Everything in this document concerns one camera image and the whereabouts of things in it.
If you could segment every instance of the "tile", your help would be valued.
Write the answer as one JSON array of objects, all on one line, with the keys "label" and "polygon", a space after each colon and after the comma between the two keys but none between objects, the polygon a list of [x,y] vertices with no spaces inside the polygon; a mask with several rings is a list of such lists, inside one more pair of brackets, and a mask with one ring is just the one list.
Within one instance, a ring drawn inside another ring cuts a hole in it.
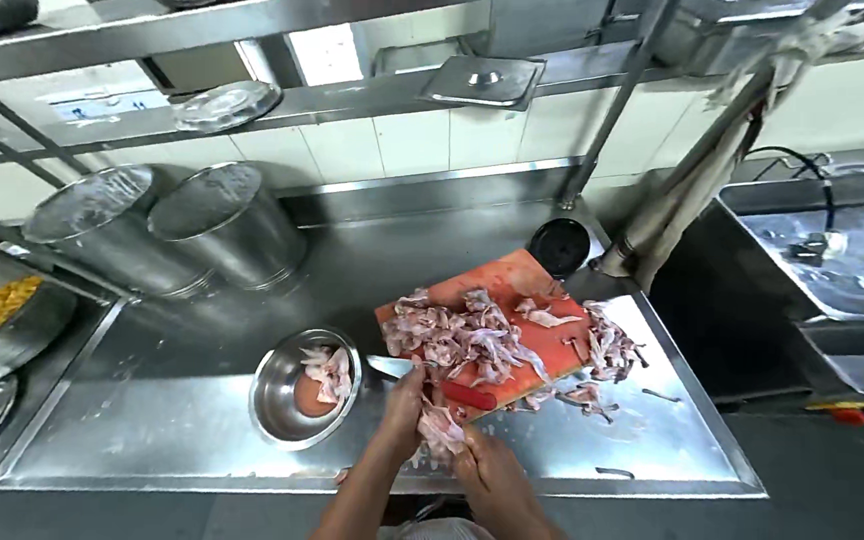
[{"label": "tile", "polygon": [[372,118],[299,126],[326,184],[383,178]]},{"label": "tile", "polygon": [[588,207],[595,219],[612,235],[621,228],[633,212],[645,201],[649,189],[645,182],[618,186],[597,185],[592,178],[582,190],[582,202]]},{"label": "tile", "polygon": [[642,181],[645,173],[623,174],[616,176],[593,176],[588,180],[585,189],[582,193],[588,190],[599,190],[602,188],[624,188],[626,186],[635,186]]},{"label": "tile", "polygon": [[277,189],[317,186],[322,174],[298,127],[230,135],[246,160],[261,163],[266,182]]},{"label": "tile", "polygon": [[448,168],[515,163],[526,117],[527,111],[473,106],[450,109]]},{"label": "tile", "polygon": [[160,164],[186,167],[193,172],[224,162],[244,160],[242,153],[226,135],[104,150],[101,154],[116,166]]},{"label": "tile", "polygon": [[756,146],[798,152],[864,148],[864,59],[813,67],[770,114]]},{"label": "tile", "polygon": [[56,189],[16,163],[0,163],[0,220],[22,220]]},{"label": "tile", "polygon": [[695,92],[668,87],[664,81],[635,87],[602,148],[593,177],[649,170],[653,156],[695,99]]},{"label": "tile", "polygon": [[532,100],[516,160],[533,162],[586,153],[616,90],[601,88]]},{"label": "tile", "polygon": [[707,109],[708,94],[709,92],[697,92],[692,97],[692,102],[685,109],[685,113],[653,154],[649,161],[650,169],[677,166],[692,146],[699,141],[702,134],[713,125],[715,118],[722,113],[722,109]]},{"label": "tile", "polygon": [[[751,77],[746,77],[743,84],[750,79]],[[710,78],[710,80],[717,82],[719,79]],[[678,83],[681,92],[688,92],[691,97],[688,98],[688,104],[675,126],[669,130],[665,141],[659,145],[653,154],[648,169],[677,166],[723,111],[722,107],[709,108],[707,97],[715,90],[714,83],[709,81],[702,83],[703,80],[701,79],[676,79],[673,81]]]},{"label": "tile", "polygon": [[377,116],[375,134],[387,177],[449,170],[449,111]]}]

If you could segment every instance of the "red knife handle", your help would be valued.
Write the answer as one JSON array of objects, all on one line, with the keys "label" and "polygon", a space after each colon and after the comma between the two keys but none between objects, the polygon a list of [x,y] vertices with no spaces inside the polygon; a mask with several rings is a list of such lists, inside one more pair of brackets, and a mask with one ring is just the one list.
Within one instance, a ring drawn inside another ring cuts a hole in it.
[{"label": "red knife handle", "polygon": [[498,406],[495,395],[479,392],[451,380],[443,380],[438,387],[441,388],[441,393],[446,398],[462,405],[474,407],[479,411],[492,411]]}]

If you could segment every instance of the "knife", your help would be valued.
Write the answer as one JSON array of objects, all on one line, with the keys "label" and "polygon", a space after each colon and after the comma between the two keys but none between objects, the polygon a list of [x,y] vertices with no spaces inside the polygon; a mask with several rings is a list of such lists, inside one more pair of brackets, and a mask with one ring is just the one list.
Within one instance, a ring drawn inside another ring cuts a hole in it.
[{"label": "knife", "polygon": [[[405,358],[367,354],[366,361],[368,365],[396,379],[401,379],[405,374],[412,371],[412,360],[406,360]],[[443,380],[438,384],[438,388],[441,389],[443,396],[453,402],[474,407],[479,411],[492,411],[498,407],[498,400],[495,394],[480,392],[458,382]]]}]

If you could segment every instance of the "hand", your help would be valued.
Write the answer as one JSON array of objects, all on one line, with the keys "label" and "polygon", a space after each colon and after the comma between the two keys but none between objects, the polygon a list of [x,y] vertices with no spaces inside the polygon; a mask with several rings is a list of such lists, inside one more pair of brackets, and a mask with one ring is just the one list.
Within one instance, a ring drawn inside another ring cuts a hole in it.
[{"label": "hand", "polygon": [[475,523],[496,540],[565,538],[546,520],[516,455],[473,425],[463,429],[467,449],[456,456],[454,468]]},{"label": "hand", "polygon": [[417,431],[419,415],[423,411],[423,384],[426,366],[418,365],[398,380],[385,401],[385,417],[377,436],[395,449],[401,461],[408,460],[419,448],[422,437]]}]

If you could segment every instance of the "metal shelf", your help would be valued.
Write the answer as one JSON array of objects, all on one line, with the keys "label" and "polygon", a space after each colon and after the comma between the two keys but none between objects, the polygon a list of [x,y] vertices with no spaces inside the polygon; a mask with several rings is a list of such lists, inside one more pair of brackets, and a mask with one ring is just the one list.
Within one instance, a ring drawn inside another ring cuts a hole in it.
[{"label": "metal shelf", "polygon": [[0,81],[472,0],[244,0],[171,11],[155,0],[102,0],[0,36]]}]

